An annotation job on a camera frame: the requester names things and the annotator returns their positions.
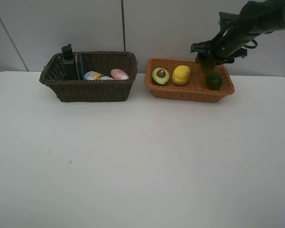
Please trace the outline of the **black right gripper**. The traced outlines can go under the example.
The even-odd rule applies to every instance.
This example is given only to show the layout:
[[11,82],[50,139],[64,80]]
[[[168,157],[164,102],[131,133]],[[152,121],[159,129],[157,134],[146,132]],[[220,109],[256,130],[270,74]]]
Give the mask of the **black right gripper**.
[[247,56],[247,50],[243,48],[247,43],[257,37],[256,32],[244,25],[230,26],[221,36],[200,43],[193,43],[191,53],[197,53],[195,61],[205,63],[216,59],[216,65],[233,64],[234,58]]

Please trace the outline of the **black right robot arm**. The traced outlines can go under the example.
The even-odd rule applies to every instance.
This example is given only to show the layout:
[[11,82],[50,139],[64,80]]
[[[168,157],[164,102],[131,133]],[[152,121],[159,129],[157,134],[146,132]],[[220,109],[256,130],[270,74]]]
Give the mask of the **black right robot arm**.
[[239,14],[220,12],[219,25],[220,31],[213,39],[191,45],[197,62],[232,64],[258,46],[256,37],[285,30],[285,0],[248,1]]

